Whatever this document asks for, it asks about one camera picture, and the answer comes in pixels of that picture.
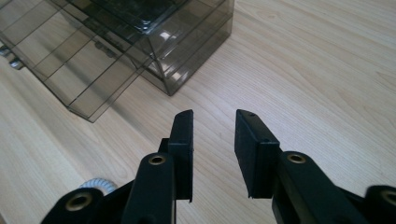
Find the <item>wooden table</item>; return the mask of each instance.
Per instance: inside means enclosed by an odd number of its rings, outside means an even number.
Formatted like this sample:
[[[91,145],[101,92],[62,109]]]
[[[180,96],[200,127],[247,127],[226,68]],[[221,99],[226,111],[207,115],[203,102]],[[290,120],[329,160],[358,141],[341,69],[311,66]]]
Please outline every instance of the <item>wooden table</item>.
[[[143,78],[94,124],[26,69],[0,60],[0,213],[38,223],[94,177],[119,186],[194,111],[194,199],[178,223],[275,223],[251,200],[233,153],[235,110],[259,115],[283,150],[342,188],[396,186],[396,2],[237,0],[233,34],[173,97]]]

